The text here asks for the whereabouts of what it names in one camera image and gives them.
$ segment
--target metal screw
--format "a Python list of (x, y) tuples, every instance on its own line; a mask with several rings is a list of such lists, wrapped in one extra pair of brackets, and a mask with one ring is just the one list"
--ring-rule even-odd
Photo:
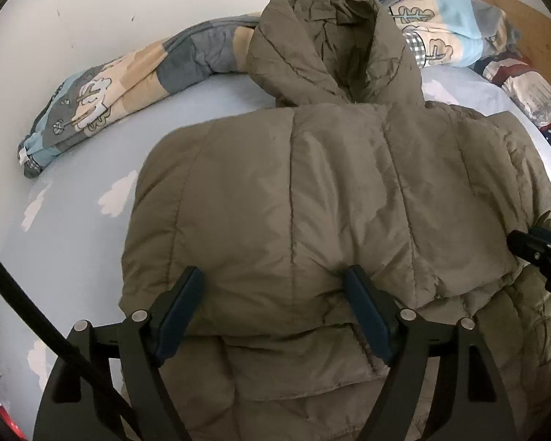
[(405, 308), (400, 312), (400, 316), (403, 320), (411, 322), (417, 317), (417, 312), (411, 310), (410, 308)]
[(73, 326), (75, 331), (84, 331), (86, 328), (88, 328), (88, 322), (85, 320), (80, 320)]
[(144, 322), (145, 320), (147, 320), (148, 316), (149, 314), (145, 310), (137, 310), (136, 312), (133, 312), (130, 318), (134, 322)]
[(475, 322), (471, 318), (462, 318), (461, 326), (466, 330), (473, 330), (475, 328)]

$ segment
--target black cable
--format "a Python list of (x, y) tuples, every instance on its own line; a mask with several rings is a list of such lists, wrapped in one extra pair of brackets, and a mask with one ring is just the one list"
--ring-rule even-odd
[(100, 372), (86, 360), (79, 351), (67, 341), (51, 322), (45, 317), (23, 289), (16, 283), (0, 262), (0, 295), (12, 307), (16, 314), (31, 330), (68, 365), (73, 366), (78, 374), (106, 396), (118, 408), (120, 415), (136, 433), (139, 433), (137, 418), (133, 409)]

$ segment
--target folded blanket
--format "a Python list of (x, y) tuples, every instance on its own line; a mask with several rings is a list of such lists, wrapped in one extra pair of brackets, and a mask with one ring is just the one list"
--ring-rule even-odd
[(505, 52), (478, 61), (473, 69), (504, 89), (551, 145), (551, 86), (529, 60)]
[[(378, 1), (403, 31), (420, 68), (468, 66), (516, 43), (504, 12), (480, 0)], [(70, 76), (19, 144), (25, 176), (38, 176), (75, 144), (214, 73), (246, 72), (257, 21), (257, 15), (206, 21)]]

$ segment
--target jacket hood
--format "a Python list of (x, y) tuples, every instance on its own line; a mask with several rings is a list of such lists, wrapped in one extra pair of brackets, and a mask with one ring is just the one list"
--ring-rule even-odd
[(285, 105), (424, 104), (414, 56), (375, 0), (271, 0), (247, 65)]

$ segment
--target puffer jacket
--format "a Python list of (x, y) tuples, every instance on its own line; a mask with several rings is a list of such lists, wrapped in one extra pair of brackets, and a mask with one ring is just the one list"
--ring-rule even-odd
[(342, 290), (356, 263), (428, 320), (474, 317), (529, 433), (551, 405), (551, 295), (506, 236), (551, 230), (551, 184), (518, 120), (425, 103), (373, 0), (271, 0), (247, 67), (285, 107), (166, 136), (138, 177), (122, 260), (127, 314), (188, 265), (207, 276), (162, 368), (192, 438), (357, 437), (388, 369)]

